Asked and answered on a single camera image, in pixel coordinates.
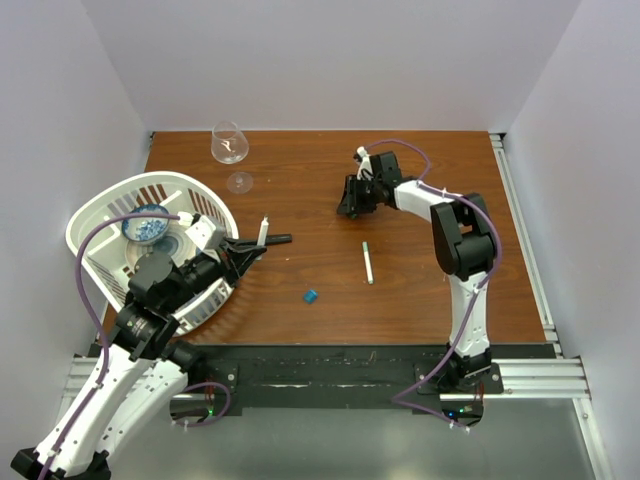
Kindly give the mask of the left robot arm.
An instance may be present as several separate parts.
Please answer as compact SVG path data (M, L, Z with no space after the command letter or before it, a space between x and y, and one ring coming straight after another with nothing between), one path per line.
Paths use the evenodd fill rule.
M143 255L100 365L51 433L16 453L12 469L25 479L110 478L111 464L174 395L206 383L201 351L171 340L176 311L219 280L235 285L266 250L228 240L182 265L163 252Z

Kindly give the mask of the white pen dark green end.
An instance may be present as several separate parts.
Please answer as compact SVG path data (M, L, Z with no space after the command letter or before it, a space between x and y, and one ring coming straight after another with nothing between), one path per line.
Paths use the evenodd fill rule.
M268 219L268 216L265 215L260 223L259 234L256 241L257 246L264 247L266 245L268 230L269 230L269 219Z

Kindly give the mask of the white pen light green end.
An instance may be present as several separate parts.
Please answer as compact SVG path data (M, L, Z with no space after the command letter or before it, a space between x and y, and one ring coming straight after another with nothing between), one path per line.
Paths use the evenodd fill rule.
M374 284L375 280L374 280L371 256L369 251L369 245L367 241L362 242L362 250L363 250L363 258L364 258L367 282L369 285L372 285Z

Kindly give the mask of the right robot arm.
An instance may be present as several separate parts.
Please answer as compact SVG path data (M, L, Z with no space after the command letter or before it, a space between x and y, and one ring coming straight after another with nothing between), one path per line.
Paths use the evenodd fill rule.
M486 203L476 193L450 193L403 176L392 152L370 154L360 147L354 159L358 170L345 178L339 215L355 218L386 205L431 224L436 260L451 288L452 323L444 359L425 379L435 377L441 388L469 392L491 368L487 293L502 260Z

